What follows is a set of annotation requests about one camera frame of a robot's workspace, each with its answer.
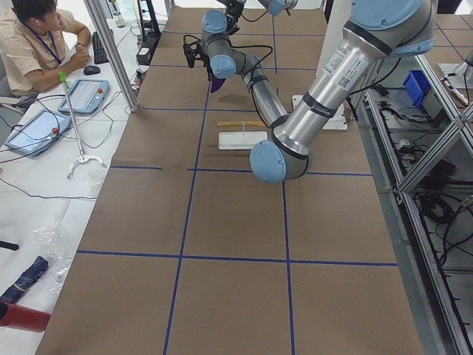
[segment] blue folded umbrella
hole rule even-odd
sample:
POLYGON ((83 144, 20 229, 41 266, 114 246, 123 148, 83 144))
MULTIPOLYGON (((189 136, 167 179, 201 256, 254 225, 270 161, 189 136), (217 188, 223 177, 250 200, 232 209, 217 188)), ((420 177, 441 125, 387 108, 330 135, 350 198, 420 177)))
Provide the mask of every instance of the blue folded umbrella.
POLYGON ((48 267, 45 259, 37 257, 35 262, 21 274, 19 279, 0 296, 0 301, 17 303, 24 293, 39 280, 48 267))

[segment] light blue joint cap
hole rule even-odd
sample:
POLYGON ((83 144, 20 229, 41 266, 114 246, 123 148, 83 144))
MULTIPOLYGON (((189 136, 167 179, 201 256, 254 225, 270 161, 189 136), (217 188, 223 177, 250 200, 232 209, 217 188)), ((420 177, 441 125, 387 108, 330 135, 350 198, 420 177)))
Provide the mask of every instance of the light blue joint cap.
POLYGON ((365 30, 398 26, 414 15, 423 0, 352 0, 352 17, 365 30))
POLYGON ((284 0, 273 0, 268 7, 268 12, 273 16, 278 16, 284 10, 284 0))
POLYGON ((424 54, 429 52, 434 47, 434 38, 427 41, 410 44, 395 48, 390 57, 412 57, 413 55, 424 54))
POLYGON ((251 170, 265 183, 281 183, 286 176, 286 160, 278 146, 271 141, 254 145, 250 153, 251 170))
POLYGON ((215 77, 218 79, 229 79, 237 72, 235 60, 226 54, 219 54, 212 57, 210 66, 215 77))
POLYGON ((227 30, 227 18, 218 10, 205 13, 202 28, 209 33, 224 33, 227 30))

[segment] robotic arm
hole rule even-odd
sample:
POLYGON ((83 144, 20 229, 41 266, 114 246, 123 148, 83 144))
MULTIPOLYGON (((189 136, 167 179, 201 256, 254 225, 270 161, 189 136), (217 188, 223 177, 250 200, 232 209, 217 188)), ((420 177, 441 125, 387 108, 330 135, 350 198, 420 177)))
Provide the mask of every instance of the robotic arm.
MULTIPOLYGON (((231 36, 239 30, 238 19, 245 8, 246 0, 217 0, 224 4, 227 18, 226 33, 231 36)), ((258 0, 261 5, 273 16, 278 16, 283 10, 292 10, 297 5, 297 0, 258 0)))
MULTIPOLYGON (((271 130, 270 140, 259 142, 251 151, 253 173, 266 183, 301 177, 310 167, 312 140, 373 62, 432 48, 437 1, 352 1, 352 16, 343 27, 338 49, 290 115, 264 75, 261 61, 232 48, 225 15, 208 11, 202 31, 208 70, 219 79, 240 75, 271 130)), ((274 2, 261 1, 268 7, 274 2)))

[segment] purple object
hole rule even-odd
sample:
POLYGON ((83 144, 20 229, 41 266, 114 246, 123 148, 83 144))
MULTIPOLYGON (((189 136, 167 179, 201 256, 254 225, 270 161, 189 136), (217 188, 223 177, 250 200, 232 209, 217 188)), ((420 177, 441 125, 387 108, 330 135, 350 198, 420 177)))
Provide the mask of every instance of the purple object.
POLYGON ((215 79, 214 81, 212 81, 212 85, 210 87, 211 94, 213 94, 218 89, 220 89, 222 85, 225 83, 225 80, 227 79, 215 79))

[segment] wooden stick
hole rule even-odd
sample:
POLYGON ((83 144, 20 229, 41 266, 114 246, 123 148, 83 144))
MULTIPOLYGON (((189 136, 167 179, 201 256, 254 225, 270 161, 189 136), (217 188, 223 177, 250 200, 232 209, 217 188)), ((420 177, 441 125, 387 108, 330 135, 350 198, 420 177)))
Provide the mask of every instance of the wooden stick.
POLYGON ((217 122, 217 127, 266 127, 261 121, 217 122))

